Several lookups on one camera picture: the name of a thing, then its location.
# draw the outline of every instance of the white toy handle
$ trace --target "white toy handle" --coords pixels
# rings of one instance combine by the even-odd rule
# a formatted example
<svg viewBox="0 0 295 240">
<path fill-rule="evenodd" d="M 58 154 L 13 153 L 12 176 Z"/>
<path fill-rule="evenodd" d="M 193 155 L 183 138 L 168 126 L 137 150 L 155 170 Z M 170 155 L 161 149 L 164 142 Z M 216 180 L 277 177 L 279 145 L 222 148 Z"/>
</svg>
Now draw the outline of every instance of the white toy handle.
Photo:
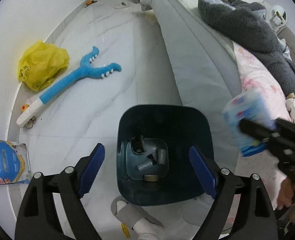
<svg viewBox="0 0 295 240">
<path fill-rule="evenodd" d="M 40 98 L 37 98 L 17 119 L 16 123 L 19 127 L 24 127 L 27 122 L 44 106 Z"/>
</svg>

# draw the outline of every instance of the blue plush toy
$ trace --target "blue plush toy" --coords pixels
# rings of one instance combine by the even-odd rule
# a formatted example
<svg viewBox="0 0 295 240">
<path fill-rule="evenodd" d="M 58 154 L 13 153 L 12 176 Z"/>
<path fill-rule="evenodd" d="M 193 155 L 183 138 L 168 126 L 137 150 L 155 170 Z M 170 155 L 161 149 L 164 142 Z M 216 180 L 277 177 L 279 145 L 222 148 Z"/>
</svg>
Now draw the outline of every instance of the blue plush toy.
<svg viewBox="0 0 295 240">
<path fill-rule="evenodd" d="M 119 64 L 111 63 L 104 67 L 92 67 L 92 61 L 97 57 L 99 50 L 93 47 L 93 50 L 86 54 L 80 62 L 80 67 L 62 78 L 59 82 L 51 86 L 39 98 L 37 98 L 17 119 L 16 123 L 19 127 L 24 127 L 26 123 L 36 114 L 36 112 L 45 104 L 47 104 L 54 96 L 62 91 L 67 86 L 75 83 L 79 79 L 85 77 L 103 78 L 107 77 L 114 70 L 121 71 L 122 68 Z"/>
</svg>

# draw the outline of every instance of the small yellow toy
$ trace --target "small yellow toy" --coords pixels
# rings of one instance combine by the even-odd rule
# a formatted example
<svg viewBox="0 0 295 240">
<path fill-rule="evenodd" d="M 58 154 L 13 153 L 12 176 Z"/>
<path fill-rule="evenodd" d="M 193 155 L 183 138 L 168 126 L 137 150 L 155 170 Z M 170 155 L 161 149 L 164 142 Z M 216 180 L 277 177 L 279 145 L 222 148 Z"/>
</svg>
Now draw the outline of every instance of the small yellow toy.
<svg viewBox="0 0 295 240">
<path fill-rule="evenodd" d="M 29 107 L 29 105 L 25 104 L 21 107 L 22 113 Z"/>
<path fill-rule="evenodd" d="M 96 3 L 97 1 L 94 1 L 94 0 L 88 0 L 87 2 L 86 2 L 86 7 L 87 6 L 90 6 L 92 3 Z"/>
<path fill-rule="evenodd" d="M 22 113 L 29 107 L 28 104 L 22 105 L 21 111 Z M 32 128 L 33 127 L 33 122 L 36 120 L 36 117 L 33 116 L 25 125 L 26 128 Z"/>
</svg>

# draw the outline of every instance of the blue gripper pad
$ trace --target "blue gripper pad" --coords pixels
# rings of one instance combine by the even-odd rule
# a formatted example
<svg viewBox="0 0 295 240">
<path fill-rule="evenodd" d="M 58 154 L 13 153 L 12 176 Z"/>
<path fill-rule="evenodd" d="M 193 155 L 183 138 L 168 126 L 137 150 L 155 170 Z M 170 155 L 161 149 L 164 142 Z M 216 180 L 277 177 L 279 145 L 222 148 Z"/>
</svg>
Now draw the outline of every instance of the blue gripper pad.
<svg viewBox="0 0 295 240">
<path fill-rule="evenodd" d="M 102 144 L 97 144 L 95 149 L 92 151 L 91 155 L 88 157 L 83 157 L 81 160 L 87 160 L 87 165 L 84 168 L 83 173 L 79 179 L 80 189 L 78 191 L 78 195 L 83 197 L 84 194 L 88 193 L 92 187 L 92 184 L 96 178 L 96 175 L 104 161 L 105 158 L 105 148 Z"/>
<path fill-rule="evenodd" d="M 192 164 L 205 193 L 215 199 L 217 196 L 216 186 L 218 183 L 216 176 L 212 174 L 210 168 L 194 146 L 190 148 L 189 156 L 190 163 Z"/>
</svg>

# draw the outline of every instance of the yellow plastic bag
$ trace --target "yellow plastic bag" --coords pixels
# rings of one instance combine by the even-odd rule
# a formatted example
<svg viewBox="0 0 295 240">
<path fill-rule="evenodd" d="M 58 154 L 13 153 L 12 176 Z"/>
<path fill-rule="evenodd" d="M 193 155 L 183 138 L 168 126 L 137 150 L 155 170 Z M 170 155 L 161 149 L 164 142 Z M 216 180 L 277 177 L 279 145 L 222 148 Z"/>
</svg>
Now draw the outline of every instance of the yellow plastic bag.
<svg viewBox="0 0 295 240">
<path fill-rule="evenodd" d="M 69 60 L 66 49 L 38 41 L 24 52 L 18 62 L 18 79 L 30 89 L 40 91 L 51 85 L 68 67 Z"/>
</svg>

